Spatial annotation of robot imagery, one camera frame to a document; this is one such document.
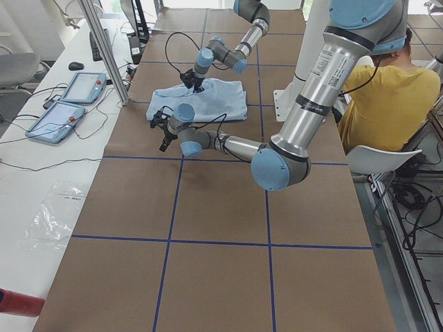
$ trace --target metal pole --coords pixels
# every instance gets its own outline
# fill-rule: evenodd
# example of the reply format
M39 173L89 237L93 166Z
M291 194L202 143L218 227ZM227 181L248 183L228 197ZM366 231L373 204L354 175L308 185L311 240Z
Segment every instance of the metal pole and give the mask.
M125 85L123 84L122 77L118 71L116 61L112 55L112 48L105 36L100 20L97 16L96 10L92 0L78 0L84 17L89 24L92 35L97 42L98 49L105 63L106 69L108 70L109 76L112 80L114 87L116 88L118 97L122 102L122 105L127 105L129 102L129 96L127 94Z
M164 7L163 0L154 0L155 13L159 15L161 8Z

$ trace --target white wall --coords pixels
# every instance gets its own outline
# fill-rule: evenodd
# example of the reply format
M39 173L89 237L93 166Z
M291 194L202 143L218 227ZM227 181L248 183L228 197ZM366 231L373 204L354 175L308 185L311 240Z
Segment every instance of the white wall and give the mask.
M14 52L34 51L43 60L55 61L64 50L63 39L72 33L51 0L0 0L0 30L11 37L0 37L0 44Z

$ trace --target folded cloth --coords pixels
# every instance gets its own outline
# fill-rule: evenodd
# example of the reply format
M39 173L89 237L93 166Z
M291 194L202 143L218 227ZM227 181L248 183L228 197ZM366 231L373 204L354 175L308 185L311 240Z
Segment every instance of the folded cloth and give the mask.
M152 94L150 106L146 112L146 118L152 120L154 114L164 106L176 109L180 104L189 104L195 111L195 122L210 122L217 116L226 113L228 120L245 120L246 92L243 91L241 82L225 82L216 78L208 78L202 84L204 91L193 93L184 84L176 85L168 89L155 90ZM171 114L168 108L164 112Z

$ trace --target table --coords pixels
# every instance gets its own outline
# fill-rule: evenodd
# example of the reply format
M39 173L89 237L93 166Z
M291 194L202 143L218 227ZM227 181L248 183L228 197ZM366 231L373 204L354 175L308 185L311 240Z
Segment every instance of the table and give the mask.
M272 91L292 79L305 29L300 11L271 16L243 76L210 70L247 92L248 120L223 129L263 142L281 127ZM169 34L233 48L249 26L232 10L160 13L34 332L395 330L333 117L308 179L282 192L215 151L158 151L145 112L153 90L179 83ZM183 40L170 58L185 69L197 51Z
M125 35L120 33L120 27L125 22L122 19L103 19L102 25L108 28L111 40L114 41L113 51L118 66L131 60L129 46ZM69 83L73 73L68 70L72 61L84 63L85 71L104 72L103 62L93 62L89 46L89 27L84 24L72 42L66 47L52 69L46 75L37 90L55 86L61 82ZM48 93L37 94L29 99L20 114L43 114L42 107ZM0 156L5 163L23 167L40 168L59 163L68 159L102 157L112 129L116 123L120 104L114 92L102 103L100 110L109 117L105 126L96 135L86 139L78 139L74 133L60 144L45 145L32 140L0 144ZM29 128L35 120L19 120L15 123ZM81 136L94 132L103 123L105 117L94 111L82 119L77 128ZM11 125L0 142L16 140L24 137L22 129ZM46 298L60 260L62 252L24 251L17 248L17 241L23 238L24 230L31 223L39 204L44 200L55 181L84 183L90 185L99 166L99 162L83 161L69 163L40 172L30 172L15 169L0 164L0 287ZM0 315L2 331L31 331L37 319Z

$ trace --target dark hair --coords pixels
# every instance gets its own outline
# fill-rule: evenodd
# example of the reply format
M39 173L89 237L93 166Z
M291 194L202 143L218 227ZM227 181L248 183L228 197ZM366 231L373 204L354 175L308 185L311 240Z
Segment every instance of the dark hair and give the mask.
M410 28L406 28L406 38L404 40L404 46L403 46L402 50L405 50L408 53L410 51L409 46L410 46L410 40L412 39L412 37L413 37L412 30ZM389 57L390 57L390 53L384 53L384 54L375 55L374 57L371 57L371 58L372 58L372 61L374 61L374 64L377 65L376 62L380 62L381 60L387 59Z
M413 37L413 32L411 31L410 28L406 28L406 39L404 40L404 48L408 47L410 45L410 40Z

